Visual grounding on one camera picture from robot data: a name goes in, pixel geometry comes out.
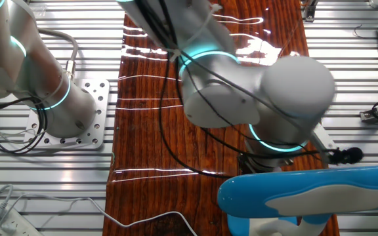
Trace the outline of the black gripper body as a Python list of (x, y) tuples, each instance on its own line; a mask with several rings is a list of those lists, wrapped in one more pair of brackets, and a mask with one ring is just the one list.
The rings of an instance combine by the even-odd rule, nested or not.
[(272, 172), (272, 167), (264, 166), (244, 154), (238, 155), (238, 164), (242, 174), (259, 174)]

